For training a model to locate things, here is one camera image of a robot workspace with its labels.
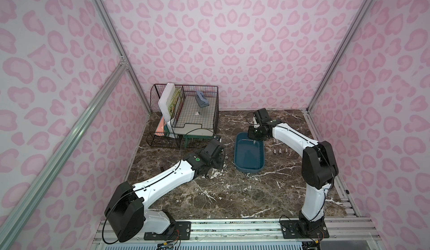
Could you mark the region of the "teal plastic storage box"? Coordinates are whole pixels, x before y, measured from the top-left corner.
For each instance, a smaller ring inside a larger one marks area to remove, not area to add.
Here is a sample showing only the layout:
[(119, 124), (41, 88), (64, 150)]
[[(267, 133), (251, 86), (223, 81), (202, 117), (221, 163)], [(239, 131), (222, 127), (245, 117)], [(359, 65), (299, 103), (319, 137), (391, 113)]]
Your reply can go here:
[(242, 173), (258, 173), (265, 166), (264, 142), (248, 138), (246, 132), (236, 135), (234, 164)]

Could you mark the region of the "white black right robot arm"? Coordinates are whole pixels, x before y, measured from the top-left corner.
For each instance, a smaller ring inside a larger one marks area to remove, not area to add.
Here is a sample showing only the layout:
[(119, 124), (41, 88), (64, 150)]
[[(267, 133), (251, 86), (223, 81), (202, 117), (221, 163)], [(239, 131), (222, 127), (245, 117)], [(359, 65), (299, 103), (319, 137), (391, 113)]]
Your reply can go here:
[(274, 138), (302, 158), (301, 175), (306, 182), (306, 193), (297, 225), (303, 235), (309, 236), (312, 232), (321, 230), (324, 226), (327, 194), (339, 173), (332, 145), (328, 141), (311, 139), (287, 123), (271, 118), (265, 108), (253, 115), (254, 123), (248, 129), (249, 138)]

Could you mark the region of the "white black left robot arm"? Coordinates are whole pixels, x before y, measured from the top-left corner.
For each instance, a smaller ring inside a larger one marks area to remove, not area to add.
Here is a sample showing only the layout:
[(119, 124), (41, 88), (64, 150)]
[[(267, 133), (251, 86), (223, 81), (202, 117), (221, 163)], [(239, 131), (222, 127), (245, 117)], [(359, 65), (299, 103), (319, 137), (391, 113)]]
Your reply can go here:
[(104, 215), (119, 243), (135, 237), (139, 232), (147, 239), (166, 240), (168, 244), (188, 237), (184, 226), (166, 210), (154, 210), (151, 205), (175, 188), (206, 176), (211, 169), (221, 170), (225, 153), (219, 135), (213, 137), (204, 149), (191, 152), (171, 168), (134, 185), (125, 181), (114, 191)]

